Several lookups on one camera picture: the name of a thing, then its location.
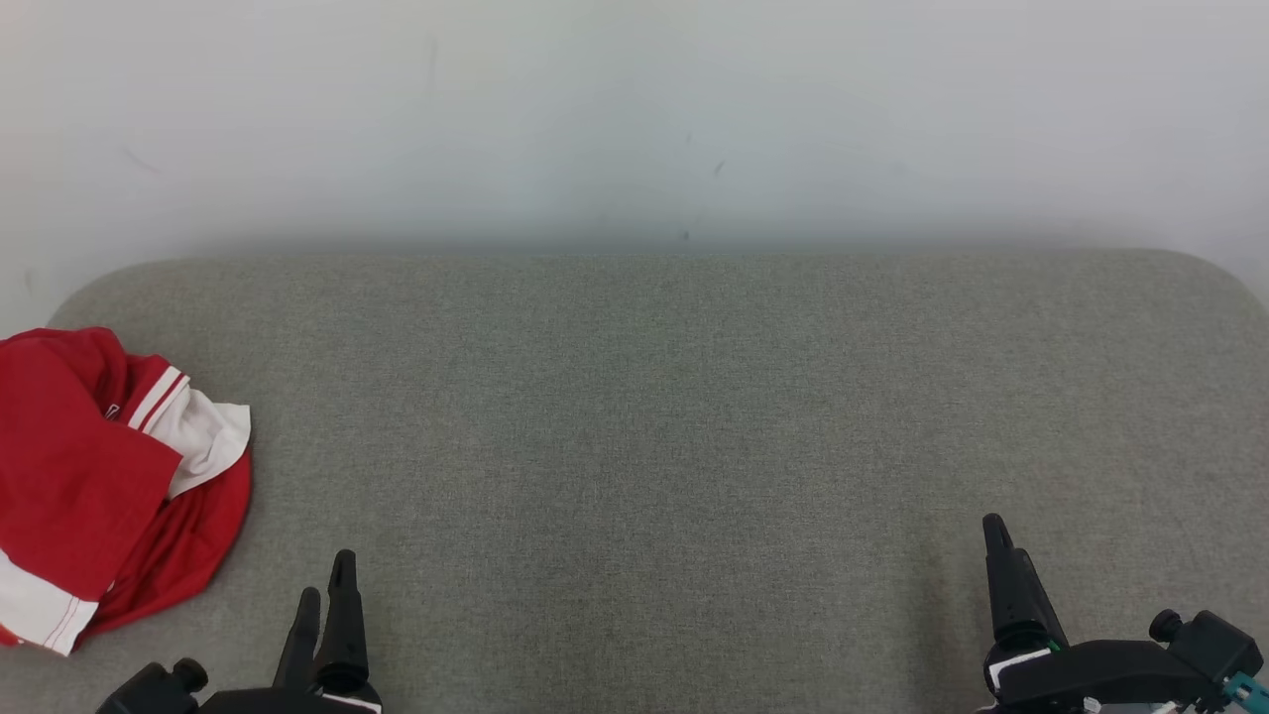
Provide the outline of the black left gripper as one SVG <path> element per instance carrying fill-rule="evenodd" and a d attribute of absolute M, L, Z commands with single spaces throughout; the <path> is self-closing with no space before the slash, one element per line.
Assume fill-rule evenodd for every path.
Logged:
<path fill-rule="evenodd" d="M 274 687 L 218 691 L 195 714 L 385 714 L 385 704 L 369 682 L 355 552 L 349 548 L 338 550 L 332 563 L 319 647 L 320 615 L 320 592 L 305 587 L 283 643 Z M 311 684 L 312 668 L 317 685 Z"/>

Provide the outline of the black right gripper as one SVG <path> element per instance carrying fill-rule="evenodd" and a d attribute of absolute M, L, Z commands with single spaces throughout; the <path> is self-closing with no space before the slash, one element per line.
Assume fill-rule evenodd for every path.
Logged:
<path fill-rule="evenodd" d="M 1089 700 L 1195 703 L 1195 670 L 1155 643 L 1068 646 L 1029 552 L 1011 542 L 1003 516 L 983 516 L 982 531 L 994 635 L 983 678 L 996 714 L 1088 714 Z"/>

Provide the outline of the red and white jersey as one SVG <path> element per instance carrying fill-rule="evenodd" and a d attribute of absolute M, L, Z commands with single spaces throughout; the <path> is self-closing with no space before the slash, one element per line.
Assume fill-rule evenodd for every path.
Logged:
<path fill-rule="evenodd" d="M 173 448 L 146 434 L 181 386 L 108 328 L 0 340 L 0 628 L 71 654 L 168 496 Z"/>

